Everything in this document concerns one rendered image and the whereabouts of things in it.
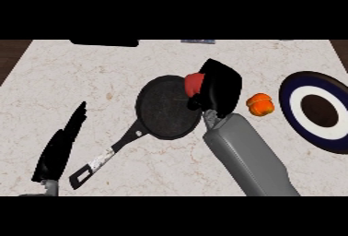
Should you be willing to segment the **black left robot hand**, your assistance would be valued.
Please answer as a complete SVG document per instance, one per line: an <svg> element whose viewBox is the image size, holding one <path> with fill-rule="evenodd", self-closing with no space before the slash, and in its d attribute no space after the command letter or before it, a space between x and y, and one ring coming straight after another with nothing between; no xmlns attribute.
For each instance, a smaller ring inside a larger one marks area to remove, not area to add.
<svg viewBox="0 0 348 236"><path fill-rule="evenodd" d="M85 102L82 102L72 113L66 126L57 130L42 149L30 177L32 182L39 183L42 180L57 181L60 179L70 155L72 144L85 118Z"/></svg>

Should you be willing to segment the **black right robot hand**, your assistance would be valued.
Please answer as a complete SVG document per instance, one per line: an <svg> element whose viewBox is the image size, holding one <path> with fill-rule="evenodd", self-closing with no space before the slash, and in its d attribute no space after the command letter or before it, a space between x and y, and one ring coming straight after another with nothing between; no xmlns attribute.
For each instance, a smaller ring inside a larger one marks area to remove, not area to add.
<svg viewBox="0 0 348 236"><path fill-rule="evenodd" d="M188 97L187 108L203 112L213 110L216 117L222 119L232 111L237 105L241 76L219 61L207 59L197 73L203 74L200 92Z"/></svg>

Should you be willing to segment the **red bell pepper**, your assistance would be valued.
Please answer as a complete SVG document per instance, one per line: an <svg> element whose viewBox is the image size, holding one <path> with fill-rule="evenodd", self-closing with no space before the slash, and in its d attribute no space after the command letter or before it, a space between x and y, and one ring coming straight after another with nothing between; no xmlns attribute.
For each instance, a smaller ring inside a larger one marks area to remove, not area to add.
<svg viewBox="0 0 348 236"><path fill-rule="evenodd" d="M184 92L188 97L193 97L200 92L202 80L202 73L193 73L184 77Z"/></svg>

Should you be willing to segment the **orange bell pepper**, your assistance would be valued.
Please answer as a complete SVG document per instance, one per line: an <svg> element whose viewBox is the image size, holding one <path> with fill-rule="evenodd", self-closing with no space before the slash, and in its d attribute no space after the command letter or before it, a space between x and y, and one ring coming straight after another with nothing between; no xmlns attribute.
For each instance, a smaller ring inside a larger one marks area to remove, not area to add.
<svg viewBox="0 0 348 236"><path fill-rule="evenodd" d="M271 97L265 93L256 93L252 95L246 101L246 106L253 116L265 116L274 111Z"/></svg>

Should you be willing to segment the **black frying pan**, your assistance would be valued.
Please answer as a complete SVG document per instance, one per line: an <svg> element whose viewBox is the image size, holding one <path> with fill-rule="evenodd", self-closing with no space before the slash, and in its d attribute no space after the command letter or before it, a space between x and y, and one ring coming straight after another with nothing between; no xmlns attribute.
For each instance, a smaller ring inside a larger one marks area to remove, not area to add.
<svg viewBox="0 0 348 236"><path fill-rule="evenodd" d="M137 95L134 110L137 119L116 143L69 176L69 183L78 189L119 149L144 135L160 140L182 138L200 122L200 110L185 107L184 79L160 76L151 79Z"/></svg>

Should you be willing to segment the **blue and white plate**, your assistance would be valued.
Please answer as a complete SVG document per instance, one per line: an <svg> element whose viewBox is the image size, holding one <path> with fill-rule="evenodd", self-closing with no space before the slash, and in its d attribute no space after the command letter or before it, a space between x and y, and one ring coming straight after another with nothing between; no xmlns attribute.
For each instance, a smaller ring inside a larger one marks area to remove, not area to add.
<svg viewBox="0 0 348 236"><path fill-rule="evenodd" d="M278 89L287 123L317 148L348 154L348 87L328 75L290 74Z"/></svg>

